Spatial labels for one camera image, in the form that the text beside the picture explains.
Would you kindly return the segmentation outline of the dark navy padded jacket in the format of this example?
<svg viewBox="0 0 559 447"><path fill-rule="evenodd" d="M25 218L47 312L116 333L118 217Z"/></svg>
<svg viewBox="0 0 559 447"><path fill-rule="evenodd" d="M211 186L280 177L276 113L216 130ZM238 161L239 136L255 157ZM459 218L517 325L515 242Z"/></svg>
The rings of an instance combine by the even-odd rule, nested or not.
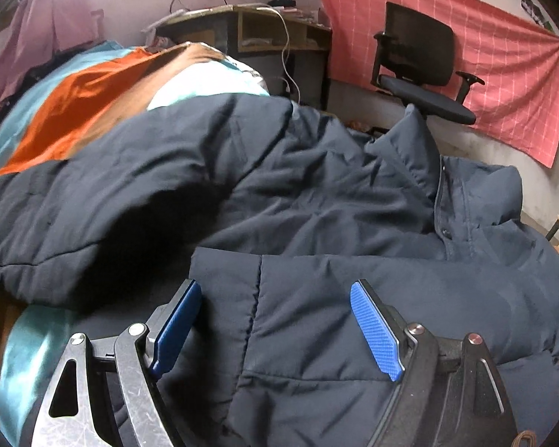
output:
<svg viewBox="0 0 559 447"><path fill-rule="evenodd" d="M413 109L384 136L288 100L189 99L0 177L0 291L117 334L185 279L203 302L159 388L194 446L364 446L392 389L349 305L365 279L431 333L476 332L516 425L559 421L559 254L516 168L442 155Z"/></svg>

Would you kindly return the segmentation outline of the striped orange brown blue quilt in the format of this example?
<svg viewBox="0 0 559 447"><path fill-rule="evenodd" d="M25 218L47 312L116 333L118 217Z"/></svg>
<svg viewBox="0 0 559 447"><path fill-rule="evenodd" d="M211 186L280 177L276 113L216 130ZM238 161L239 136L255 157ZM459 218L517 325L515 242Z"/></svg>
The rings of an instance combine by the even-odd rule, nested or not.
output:
<svg viewBox="0 0 559 447"><path fill-rule="evenodd" d="M70 158L123 120L190 65L223 61L202 42L167 51L100 44L23 93L0 124L0 175ZM19 445L40 378L71 332L73 313L26 307L0 293L0 431Z"/></svg>

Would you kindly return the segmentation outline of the black office chair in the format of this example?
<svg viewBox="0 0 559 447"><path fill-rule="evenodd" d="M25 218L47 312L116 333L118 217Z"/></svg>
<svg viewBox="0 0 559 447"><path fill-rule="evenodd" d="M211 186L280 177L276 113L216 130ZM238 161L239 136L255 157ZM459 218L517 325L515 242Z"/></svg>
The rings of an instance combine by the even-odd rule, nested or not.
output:
<svg viewBox="0 0 559 447"><path fill-rule="evenodd" d="M450 26L388 2L385 28L373 38L376 55L370 82L376 89L414 105L425 117L476 123L476 114L464 106L464 100L471 86L485 81L454 68L455 37Z"/></svg>

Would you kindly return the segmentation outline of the white bed sheet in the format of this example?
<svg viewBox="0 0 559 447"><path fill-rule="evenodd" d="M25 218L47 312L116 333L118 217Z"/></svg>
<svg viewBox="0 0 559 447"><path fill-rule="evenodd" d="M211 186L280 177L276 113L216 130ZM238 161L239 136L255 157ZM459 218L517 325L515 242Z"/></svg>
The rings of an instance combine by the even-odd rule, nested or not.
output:
<svg viewBox="0 0 559 447"><path fill-rule="evenodd" d="M147 110L167 107L195 97L221 94L269 96L258 71L234 58L190 65L167 81L154 95Z"/></svg>

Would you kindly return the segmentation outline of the wooden desk with shelves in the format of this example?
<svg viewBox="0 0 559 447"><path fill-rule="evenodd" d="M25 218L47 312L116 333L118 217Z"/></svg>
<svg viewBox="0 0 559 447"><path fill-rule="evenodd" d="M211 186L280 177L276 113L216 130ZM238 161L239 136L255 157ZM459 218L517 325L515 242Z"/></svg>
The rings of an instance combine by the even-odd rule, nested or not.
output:
<svg viewBox="0 0 559 447"><path fill-rule="evenodd" d="M176 44L202 41L236 60L278 56L285 92L301 90L295 78L297 64L304 58L317 56L322 61L318 107L327 109L332 31L325 25L252 3L179 10L149 24L143 32Z"/></svg>

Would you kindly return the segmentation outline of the pink hanging garment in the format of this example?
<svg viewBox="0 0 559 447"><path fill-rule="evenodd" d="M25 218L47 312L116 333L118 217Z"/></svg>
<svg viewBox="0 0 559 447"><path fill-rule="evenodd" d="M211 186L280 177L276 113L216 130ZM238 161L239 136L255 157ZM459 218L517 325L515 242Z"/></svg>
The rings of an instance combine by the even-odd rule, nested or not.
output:
<svg viewBox="0 0 559 447"><path fill-rule="evenodd" d="M88 0L22 0L0 53L0 108L27 71L98 36Z"/></svg>

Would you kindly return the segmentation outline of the pink checked wall cloth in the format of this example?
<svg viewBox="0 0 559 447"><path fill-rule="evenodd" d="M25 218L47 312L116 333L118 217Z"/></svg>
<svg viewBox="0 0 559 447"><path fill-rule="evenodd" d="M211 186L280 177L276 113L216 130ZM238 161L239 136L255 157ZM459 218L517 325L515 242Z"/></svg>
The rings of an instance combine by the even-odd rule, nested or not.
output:
<svg viewBox="0 0 559 447"><path fill-rule="evenodd" d="M330 76L372 86L386 3L418 10L447 25L455 65L485 80L467 98L474 129L552 167L559 149L559 37L481 0L322 0L333 30Z"/></svg>

